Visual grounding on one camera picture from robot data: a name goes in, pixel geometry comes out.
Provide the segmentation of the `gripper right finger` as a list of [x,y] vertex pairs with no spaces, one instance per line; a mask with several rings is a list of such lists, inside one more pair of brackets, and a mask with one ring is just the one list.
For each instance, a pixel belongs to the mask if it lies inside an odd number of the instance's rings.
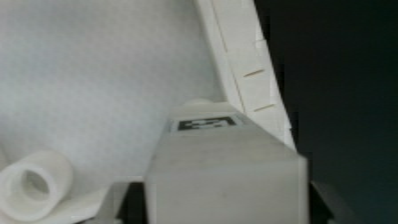
[[308,185],[310,224],[355,224],[355,215],[333,187],[312,181]]

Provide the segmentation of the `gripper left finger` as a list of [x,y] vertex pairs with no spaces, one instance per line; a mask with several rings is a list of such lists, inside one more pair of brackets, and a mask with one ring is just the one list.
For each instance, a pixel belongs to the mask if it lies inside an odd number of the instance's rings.
[[95,216],[97,224],[147,224],[143,184],[115,183]]

